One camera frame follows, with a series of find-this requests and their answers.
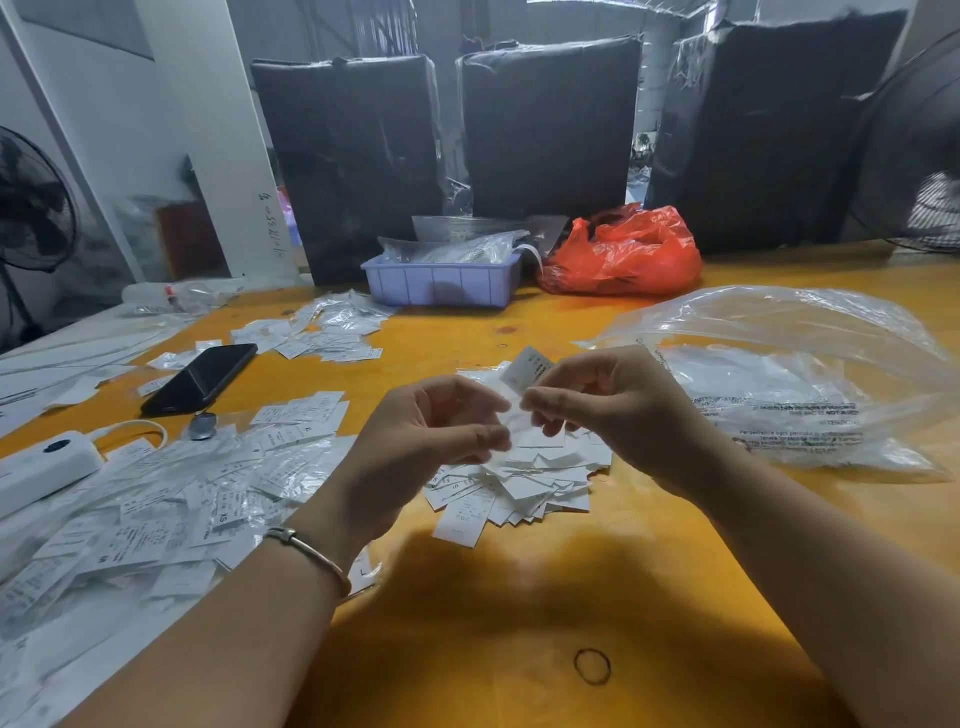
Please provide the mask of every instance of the person's right hand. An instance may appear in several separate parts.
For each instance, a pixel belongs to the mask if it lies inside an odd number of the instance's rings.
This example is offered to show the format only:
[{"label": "person's right hand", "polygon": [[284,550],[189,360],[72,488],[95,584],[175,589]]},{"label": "person's right hand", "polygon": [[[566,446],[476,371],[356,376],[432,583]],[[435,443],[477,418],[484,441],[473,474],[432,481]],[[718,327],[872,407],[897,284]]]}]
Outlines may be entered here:
[{"label": "person's right hand", "polygon": [[523,394],[521,409],[546,435],[586,427],[627,463],[679,496],[695,459],[732,441],[700,414],[644,347],[578,353],[554,365]]}]

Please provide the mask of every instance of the purple plastic basket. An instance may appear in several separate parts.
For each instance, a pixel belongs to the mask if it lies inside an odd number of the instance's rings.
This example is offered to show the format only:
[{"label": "purple plastic basket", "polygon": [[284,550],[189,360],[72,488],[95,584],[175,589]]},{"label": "purple plastic basket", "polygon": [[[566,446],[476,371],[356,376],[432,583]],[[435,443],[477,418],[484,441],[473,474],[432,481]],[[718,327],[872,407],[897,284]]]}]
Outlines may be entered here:
[{"label": "purple plastic basket", "polygon": [[360,266],[373,297],[387,305],[466,305],[505,308],[520,283],[520,255],[506,263],[386,263]]}]

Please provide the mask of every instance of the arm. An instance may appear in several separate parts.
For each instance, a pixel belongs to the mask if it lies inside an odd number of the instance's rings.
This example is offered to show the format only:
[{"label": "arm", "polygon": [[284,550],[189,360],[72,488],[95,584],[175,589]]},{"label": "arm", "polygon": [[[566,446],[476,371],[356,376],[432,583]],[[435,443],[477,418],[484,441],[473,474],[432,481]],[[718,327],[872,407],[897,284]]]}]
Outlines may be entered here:
[{"label": "arm", "polygon": [[[443,463],[509,449],[499,395],[455,376],[389,392],[353,448],[288,521],[343,571]],[[333,572],[266,539],[207,597],[60,725],[274,728],[340,602]]]},{"label": "arm", "polygon": [[866,728],[960,723],[960,581],[725,437],[646,350],[571,357],[522,406],[700,508]]}]

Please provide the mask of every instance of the yellow tabletop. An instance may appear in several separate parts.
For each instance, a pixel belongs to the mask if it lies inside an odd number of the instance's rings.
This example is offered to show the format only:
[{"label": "yellow tabletop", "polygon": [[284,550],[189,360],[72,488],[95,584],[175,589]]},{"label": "yellow tabletop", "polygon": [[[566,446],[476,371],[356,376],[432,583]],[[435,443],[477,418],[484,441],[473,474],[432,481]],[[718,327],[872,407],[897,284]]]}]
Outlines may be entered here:
[{"label": "yellow tabletop", "polygon": [[[838,287],[900,303],[960,353],[960,265],[895,255],[882,243],[716,258],[703,285]],[[289,315],[312,291],[243,296],[141,357],[228,338],[258,318]],[[532,345],[552,359],[643,299],[547,296],[521,289],[502,312],[407,309],[370,339],[379,360],[323,363],[258,356],[214,410],[255,410],[317,390],[344,390],[340,434],[359,430],[391,387],[491,366]],[[0,441],[0,455],[67,429],[136,416],[142,372],[94,399],[44,415]],[[187,418],[169,419],[172,434]],[[135,434],[131,428],[123,439]],[[913,438],[960,472],[957,422]],[[792,473],[909,548],[960,570],[955,483],[852,482]],[[438,516],[418,497],[372,545],[379,585],[338,611],[291,717],[323,726],[841,726],[852,719],[760,597],[707,521],[614,462],[593,479],[589,514],[496,528],[476,549],[434,540]],[[610,661],[590,685],[582,649]],[[604,672],[588,655],[588,673]]]}]

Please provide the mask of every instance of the silver bracelet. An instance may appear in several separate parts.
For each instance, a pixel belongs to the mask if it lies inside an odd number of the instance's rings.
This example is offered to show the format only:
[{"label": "silver bracelet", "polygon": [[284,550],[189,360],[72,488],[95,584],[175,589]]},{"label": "silver bracelet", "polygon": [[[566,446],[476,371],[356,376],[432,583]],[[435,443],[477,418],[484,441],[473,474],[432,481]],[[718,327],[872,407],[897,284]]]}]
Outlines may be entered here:
[{"label": "silver bracelet", "polygon": [[344,570],[334,564],[331,559],[328,559],[326,556],[321,554],[316,548],[298,539],[297,531],[295,531],[293,528],[275,526],[273,528],[268,528],[263,536],[264,538],[277,539],[285,546],[292,546],[297,551],[305,553],[314,561],[319,562],[323,566],[333,571],[334,575],[337,577],[337,580],[340,582],[341,599],[346,599],[350,595],[350,592],[353,591],[353,585],[350,584],[350,580],[347,578],[347,575],[344,574]]}]

